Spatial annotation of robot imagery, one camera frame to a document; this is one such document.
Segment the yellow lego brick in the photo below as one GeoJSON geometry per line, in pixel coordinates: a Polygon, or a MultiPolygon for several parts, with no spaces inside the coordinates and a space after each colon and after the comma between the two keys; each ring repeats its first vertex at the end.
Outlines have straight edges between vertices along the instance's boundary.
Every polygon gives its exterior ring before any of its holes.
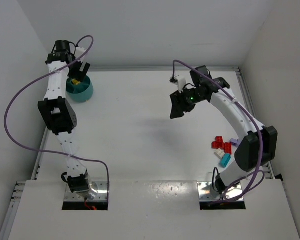
{"type": "Polygon", "coordinates": [[[72,82],[72,84],[75,85],[75,86],[81,84],[81,82],[78,81],[78,80],[76,80],[76,79],[72,79],[71,82],[72,82]]]}

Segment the red curved lego brick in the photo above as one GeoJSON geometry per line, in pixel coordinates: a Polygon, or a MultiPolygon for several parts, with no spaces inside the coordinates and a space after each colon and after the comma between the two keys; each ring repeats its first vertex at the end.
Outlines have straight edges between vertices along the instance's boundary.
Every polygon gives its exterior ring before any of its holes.
{"type": "Polygon", "coordinates": [[[211,148],[212,149],[221,149],[222,147],[223,147],[223,143],[222,142],[213,141],[211,143],[211,148]]]}

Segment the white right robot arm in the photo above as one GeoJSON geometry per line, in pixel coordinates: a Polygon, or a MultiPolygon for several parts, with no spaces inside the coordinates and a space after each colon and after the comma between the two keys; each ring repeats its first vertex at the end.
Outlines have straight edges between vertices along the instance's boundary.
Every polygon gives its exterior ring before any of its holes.
{"type": "Polygon", "coordinates": [[[234,161],[213,182],[215,191],[224,194],[228,187],[249,174],[256,179],[261,167],[275,158],[278,131],[255,119],[237,100],[230,84],[223,77],[212,78],[206,66],[192,68],[190,77],[191,87],[185,78],[175,73],[169,80],[177,86],[177,91],[170,95],[170,119],[182,118],[198,103],[207,101],[232,126],[239,140],[234,161]]]}

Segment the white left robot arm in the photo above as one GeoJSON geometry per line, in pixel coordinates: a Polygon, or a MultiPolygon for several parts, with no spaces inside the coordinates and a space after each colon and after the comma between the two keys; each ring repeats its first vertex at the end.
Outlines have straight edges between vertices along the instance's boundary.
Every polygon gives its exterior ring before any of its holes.
{"type": "Polygon", "coordinates": [[[87,168],[74,157],[78,151],[74,134],[78,121],[66,93],[78,94],[88,88],[85,79],[90,64],[79,59],[85,49],[75,45],[71,51],[71,45],[70,41],[57,40],[48,55],[45,62],[50,73],[48,87],[44,99],[38,102],[38,109],[65,154],[67,171],[61,176],[62,180],[68,184],[71,193],[84,197],[92,184],[87,168]]]}

